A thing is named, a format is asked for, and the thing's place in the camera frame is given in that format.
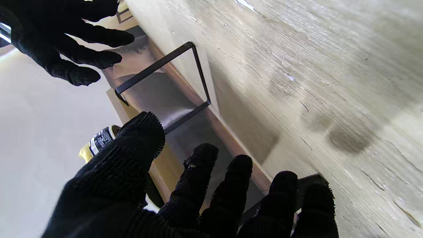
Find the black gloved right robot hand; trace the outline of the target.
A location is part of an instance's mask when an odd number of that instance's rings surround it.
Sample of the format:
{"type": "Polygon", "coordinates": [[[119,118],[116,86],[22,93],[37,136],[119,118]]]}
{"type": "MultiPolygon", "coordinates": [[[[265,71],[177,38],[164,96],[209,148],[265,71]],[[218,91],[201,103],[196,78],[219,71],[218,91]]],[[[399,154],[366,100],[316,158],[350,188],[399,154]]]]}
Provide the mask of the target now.
{"type": "Polygon", "coordinates": [[[79,45],[73,37],[109,47],[131,44],[131,33],[108,29],[93,22],[117,13],[118,0],[2,0],[1,23],[11,31],[12,45],[29,56],[52,77],[74,86],[88,86],[122,57],[79,45]]]}

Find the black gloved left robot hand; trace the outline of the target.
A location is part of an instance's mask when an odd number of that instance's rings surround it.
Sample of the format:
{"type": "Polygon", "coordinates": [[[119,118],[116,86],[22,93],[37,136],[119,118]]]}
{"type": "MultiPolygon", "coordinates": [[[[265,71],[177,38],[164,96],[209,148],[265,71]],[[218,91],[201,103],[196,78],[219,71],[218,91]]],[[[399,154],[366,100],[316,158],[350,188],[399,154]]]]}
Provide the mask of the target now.
{"type": "Polygon", "coordinates": [[[310,185],[296,227],[298,177],[279,172],[254,217],[239,227],[252,175],[252,158],[237,155],[210,206],[200,213],[218,148],[197,146],[169,201],[144,209],[147,176],[165,145],[164,129],[142,112],[119,130],[64,186],[43,238],[338,238],[329,185],[310,185]]]}

